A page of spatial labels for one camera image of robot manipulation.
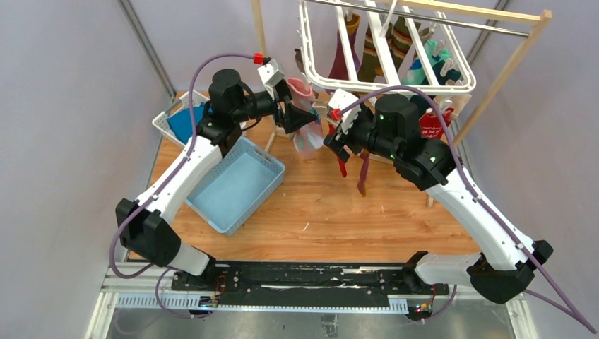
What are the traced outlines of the purple striped sock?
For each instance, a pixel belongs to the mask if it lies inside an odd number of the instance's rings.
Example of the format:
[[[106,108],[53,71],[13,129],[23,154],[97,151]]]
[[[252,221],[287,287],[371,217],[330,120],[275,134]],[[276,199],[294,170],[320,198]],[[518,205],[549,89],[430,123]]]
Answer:
[[[370,154],[366,150],[363,150],[360,153],[360,158],[362,159],[362,166],[360,168],[360,175],[359,175],[359,179],[357,182],[357,189],[360,192],[360,194],[362,195],[362,197],[365,197],[367,195],[366,182],[367,182],[367,175],[368,175],[368,171],[369,171]]]

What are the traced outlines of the pink patterned sock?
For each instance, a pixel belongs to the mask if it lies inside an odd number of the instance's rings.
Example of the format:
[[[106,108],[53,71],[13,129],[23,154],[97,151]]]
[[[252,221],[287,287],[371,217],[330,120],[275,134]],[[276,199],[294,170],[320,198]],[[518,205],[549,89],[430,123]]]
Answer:
[[[297,152],[304,159],[309,159],[323,146],[324,141],[322,123],[318,112],[313,107],[314,91],[310,85],[299,78],[288,78],[286,83],[290,88],[293,105],[316,117],[316,121],[310,122],[296,131],[293,138]]]

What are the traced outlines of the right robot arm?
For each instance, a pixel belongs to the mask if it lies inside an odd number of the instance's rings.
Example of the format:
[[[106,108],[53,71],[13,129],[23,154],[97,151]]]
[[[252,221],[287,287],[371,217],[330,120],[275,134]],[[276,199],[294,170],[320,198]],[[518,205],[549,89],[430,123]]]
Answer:
[[[417,252],[402,269],[409,292],[419,295],[435,284],[462,285],[503,304],[530,285],[552,247],[523,234],[487,202],[447,143],[421,134],[413,102],[390,94],[369,109],[352,93],[337,90],[328,106],[337,123],[324,141],[329,149],[342,161],[362,151],[392,161],[402,178],[442,204],[479,246],[479,252],[469,255]]]

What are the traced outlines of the white clip sock hanger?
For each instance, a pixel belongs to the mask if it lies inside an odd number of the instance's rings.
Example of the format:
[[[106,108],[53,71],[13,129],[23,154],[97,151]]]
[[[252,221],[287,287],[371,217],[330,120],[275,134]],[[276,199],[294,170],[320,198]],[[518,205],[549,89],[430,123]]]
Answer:
[[[343,48],[344,61],[348,72],[347,80],[339,80],[333,78],[325,78],[316,71],[316,64],[314,61],[314,46],[312,43],[312,29],[310,27],[309,20],[309,5],[307,1],[299,2],[299,22],[300,30],[299,34],[302,39],[302,56],[305,67],[305,76],[307,80],[316,86],[327,89],[337,90],[343,89],[348,92],[357,93],[372,93],[376,90],[381,90],[389,86],[398,86],[401,84],[397,70],[392,61],[391,50],[387,45],[384,34],[387,28],[390,26],[388,22],[382,22],[379,17],[379,12],[391,13],[390,10],[385,8],[378,8],[373,6],[373,1],[365,1],[364,5],[352,4],[343,1],[321,1],[321,4],[331,5],[336,10],[336,22],[338,24],[340,42]],[[362,11],[368,12],[368,23],[373,34],[373,45],[377,52],[379,64],[382,67],[385,83],[373,83],[359,81],[355,65],[353,62],[352,53],[350,51],[349,36],[345,28],[345,16],[342,8],[357,8]],[[421,61],[421,66],[424,69],[425,77],[429,81],[427,85],[415,85],[414,87],[421,90],[426,95],[462,95],[470,94],[474,91],[477,86],[477,81],[473,70],[468,64],[465,54],[463,53],[461,46],[453,32],[452,27],[459,26],[457,22],[453,22],[446,18],[445,13],[437,11],[435,17],[417,16],[410,12],[409,6],[403,6],[401,11],[395,11],[392,13],[394,16],[403,16],[406,18],[406,27],[409,30],[410,36],[413,39],[413,47]],[[444,42],[449,46],[451,50],[451,61],[446,62],[446,66],[455,66],[457,71],[461,72],[462,83],[460,85],[442,85],[435,76],[433,66],[429,62],[429,58],[426,54],[424,45],[420,39],[420,34],[415,27],[415,19],[425,20],[439,24],[439,29],[444,34]]]

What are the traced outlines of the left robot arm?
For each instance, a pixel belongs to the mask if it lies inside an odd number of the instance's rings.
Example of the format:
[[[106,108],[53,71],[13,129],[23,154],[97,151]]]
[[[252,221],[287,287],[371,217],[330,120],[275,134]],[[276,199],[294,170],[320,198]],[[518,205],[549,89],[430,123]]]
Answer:
[[[209,100],[201,120],[192,114],[192,135],[183,151],[162,176],[134,200],[117,204],[119,224],[110,249],[121,244],[159,267],[189,273],[197,290],[211,290],[217,273],[215,259],[183,242],[172,229],[181,204],[194,187],[225,158],[242,135],[240,124],[272,116],[286,133],[299,130],[317,119],[310,109],[292,103],[292,96],[280,71],[259,67],[265,89],[254,93],[234,69],[221,69],[212,77]]]

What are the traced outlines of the red and cream sock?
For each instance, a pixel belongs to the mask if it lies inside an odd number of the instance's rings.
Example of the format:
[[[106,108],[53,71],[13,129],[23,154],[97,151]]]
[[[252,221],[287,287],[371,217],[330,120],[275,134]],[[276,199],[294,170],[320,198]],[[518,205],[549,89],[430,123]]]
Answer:
[[[336,130],[338,123],[335,122],[334,120],[331,120],[328,117],[328,112],[329,112],[328,106],[326,106],[325,102],[316,101],[312,105],[312,107],[315,109],[316,113],[319,115],[320,120],[326,122],[326,125],[327,125],[326,135],[332,134]],[[348,173],[346,170],[345,163],[339,157],[337,157],[336,159],[338,162],[338,168],[340,170],[341,176],[347,177]]]

